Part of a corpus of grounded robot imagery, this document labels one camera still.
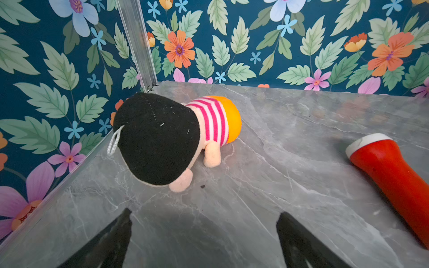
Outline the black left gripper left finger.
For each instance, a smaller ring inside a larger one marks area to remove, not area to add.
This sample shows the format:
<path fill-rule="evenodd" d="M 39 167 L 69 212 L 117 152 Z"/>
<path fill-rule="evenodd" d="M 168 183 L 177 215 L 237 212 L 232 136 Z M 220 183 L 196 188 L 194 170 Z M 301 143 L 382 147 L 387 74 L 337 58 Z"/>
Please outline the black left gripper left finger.
<path fill-rule="evenodd" d="M 121 268 L 132 235 L 128 208 L 60 265 L 61 268 Z"/>

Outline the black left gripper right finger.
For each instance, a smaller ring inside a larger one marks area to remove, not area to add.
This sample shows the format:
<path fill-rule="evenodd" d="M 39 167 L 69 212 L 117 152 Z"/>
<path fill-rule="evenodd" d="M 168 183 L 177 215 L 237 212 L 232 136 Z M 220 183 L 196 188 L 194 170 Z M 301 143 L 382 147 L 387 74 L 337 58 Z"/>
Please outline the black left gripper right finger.
<path fill-rule="evenodd" d="M 288 268 L 350 268 L 288 212 L 280 214 L 276 229 Z"/>

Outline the red flashlight white rim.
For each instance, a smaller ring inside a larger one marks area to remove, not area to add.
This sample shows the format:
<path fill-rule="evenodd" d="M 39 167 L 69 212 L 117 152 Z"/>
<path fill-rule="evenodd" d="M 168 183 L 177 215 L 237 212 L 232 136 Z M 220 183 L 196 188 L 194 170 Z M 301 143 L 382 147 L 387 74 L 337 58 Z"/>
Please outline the red flashlight white rim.
<path fill-rule="evenodd" d="M 400 147 L 385 134 L 351 143 L 348 159 L 367 173 L 425 248 L 429 247 L 429 185 L 407 164 Z"/>

